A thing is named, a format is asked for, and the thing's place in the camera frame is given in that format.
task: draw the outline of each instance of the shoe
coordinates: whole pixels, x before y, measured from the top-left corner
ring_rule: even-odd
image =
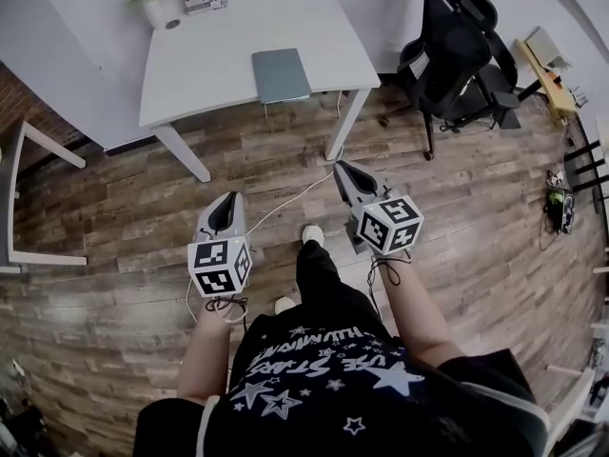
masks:
[[[303,245],[314,240],[321,247],[324,246],[324,231],[317,225],[307,225],[303,230]]]
[[[294,307],[296,307],[296,303],[287,296],[284,296],[275,302],[275,314],[279,315],[283,311]]]

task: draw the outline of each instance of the black office chair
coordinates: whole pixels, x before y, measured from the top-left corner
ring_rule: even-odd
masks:
[[[416,76],[411,66],[420,59],[429,62]],[[421,37],[403,49],[396,75],[396,84],[404,89],[410,105],[379,117],[379,124],[387,127],[389,117],[405,109],[420,110],[429,142],[424,156],[431,161],[435,153],[432,115],[447,120],[455,118],[455,110],[468,109],[471,97],[462,91],[490,60],[484,34],[467,15],[446,0],[424,0]]]
[[[488,64],[475,75],[475,83],[480,88],[483,102],[472,112],[471,116],[459,118],[458,124],[444,126],[442,129],[458,131],[459,128],[493,114],[495,122],[491,129],[499,123],[501,129],[519,129],[521,124],[514,112],[519,104],[516,103],[514,89],[518,83],[518,67],[511,52],[495,32],[498,22],[497,9],[490,0],[447,0],[453,7],[462,11],[486,36],[488,45],[498,66]],[[506,93],[514,96],[493,93]]]

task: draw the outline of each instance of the white desk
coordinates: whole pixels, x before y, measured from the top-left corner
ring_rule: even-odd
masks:
[[[258,99],[251,55],[298,49],[313,92],[353,90],[326,146],[337,157],[371,89],[380,85],[337,0],[228,0],[222,10],[184,17],[156,30],[148,53],[140,126],[201,181],[209,171],[169,122]]]

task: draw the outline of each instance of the wires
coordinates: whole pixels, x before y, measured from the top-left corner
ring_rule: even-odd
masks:
[[[339,154],[339,157],[336,158],[335,162],[339,162],[341,160],[341,157],[343,157],[343,151],[344,148],[341,148],[341,153]],[[308,193],[309,191],[311,191],[312,189],[314,189],[317,185],[319,185],[320,183],[323,183],[327,178],[329,178],[332,174],[334,174],[334,170],[330,171],[325,177],[323,177],[322,179],[316,181],[315,183],[313,183],[312,185],[308,186],[302,193],[300,193],[297,196],[294,196],[294,198],[290,198],[289,200],[287,200],[286,202],[281,203],[277,208],[271,210],[269,213],[267,213],[262,220],[260,220],[260,222],[258,222],[254,227],[252,227],[250,230],[247,231],[246,235],[249,235],[251,232],[253,232],[255,229],[257,229],[262,222],[264,222],[268,217],[270,217],[271,215],[273,215],[275,212],[279,211],[280,209],[282,209],[283,207],[285,207],[285,205],[288,205],[296,200],[298,200],[301,196],[305,195],[306,193]]]
[[[377,277],[376,269],[380,268],[381,266],[385,266],[387,269],[387,277],[389,278],[389,282],[393,286],[399,286],[400,283],[402,282],[402,279],[400,279],[400,274],[397,272],[397,270],[389,264],[389,261],[396,261],[396,262],[400,262],[400,263],[404,263],[404,264],[412,264],[412,256],[410,255],[410,252],[407,249],[405,249],[404,252],[408,256],[408,259],[402,259],[399,257],[376,257],[374,255],[371,258],[372,264],[370,265],[370,271],[368,272],[368,277],[367,277],[366,281],[368,283],[368,295],[370,296],[370,299],[372,300],[372,304],[374,305],[375,310],[377,310],[377,313],[379,313],[379,316],[381,316],[381,311],[379,310],[379,306],[377,305],[377,300],[374,297],[374,292],[372,290],[372,286],[374,285],[374,280]]]
[[[228,308],[230,305],[237,305],[243,310],[243,314],[234,319],[225,318],[225,316],[220,313],[221,310]],[[244,332],[247,332],[247,324],[246,317],[249,313],[249,306],[247,305],[247,298],[240,298],[238,300],[235,299],[235,295],[233,294],[229,299],[222,298],[212,298],[206,303],[207,311],[215,311],[216,314],[221,317],[223,320],[230,324],[236,324],[237,322],[244,323]]]
[[[195,316],[194,312],[192,311],[192,308],[190,307],[190,303],[188,302],[188,295],[190,294],[190,289],[192,288],[192,278],[190,278],[190,281],[188,281],[188,288],[187,288],[187,308],[188,311],[190,311],[190,315],[192,316],[192,319],[194,320],[195,323],[198,322],[197,317]]]

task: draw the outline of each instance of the black cord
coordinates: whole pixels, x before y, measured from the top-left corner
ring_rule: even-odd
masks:
[[[220,311],[222,309],[228,308],[229,305],[238,305],[239,307],[241,307],[241,309],[245,313],[246,309],[247,309],[247,298],[239,298],[237,300],[237,299],[235,299],[234,294],[228,299],[212,298],[211,300],[207,301],[206,310],[207,311],[216,311],[216,310]],[[244,333],[247,333],[247,323],[246,323],[245,317],[243,318],[243,323],[244,323]]]
[[[370,271],[368,272],[368,278],[367,278],[368,294],[370,295],[372,304],[374,305],[375,310],[377,310],[377,313],[379,314],[379,316],[381,316],[381,311],[379,310],[379,306],[377,305],[377,300],[374,297],[374,293],[372,292],[372,285],[374,285],[374,280],[377,277],[376,269],[379,268],[380,266],[385,266],[387,268],[387,277],[389,278],[389,282],[393,286],[399,286],[400,283],[402,282],[402,279],[400,279],[400,274],[398,274],[396,269],[389,264],[389,261],[397,261],[397,262],[404,263],[404,264],[412,264],[412,256],[410,255],[410,252],[408,252],[407,250],[405,252],[406,252],[406,255],[408,256],[408,259],[402,259],[402,258],[398,258],[398,257],[373,257],[372,265],[370,266]]]
[[[540,250],[541,250],[541,252],[546,252],[546,251],[547,251],[547,250],[550,248],[550,246],[551,246],[552,244],[554,244],[554,241],[555,241],[556,239],[558,239],[558,238],[559,238],[559,233],[558,233],[558,232],[556,232],[556,237],[554,237],[554,238],[553,238],[553,239],[550,241],[550,243],[549,243],[547,246],[545,246],[545,247],[542,247],[542,246],[541,246],[541,228],[542,228],[542,227],[543,227],[543,225],[544,225],[544,222],[543,222],[544,220],[545,220],[545,232],[546,232],[546,233],[552,233],[552,232],[554,232],[554,230],[553,230],[553,229],[552,229],[552,230],[548,230],[548,214],[547,214],[547,211],[544,209],[544,210],[543,210],[543,212],[541,213],[541,219],[540,219],[540,235],[539,235],[539,238],[538,238],[538,241],[539,241],[539,244],[540,244]]]

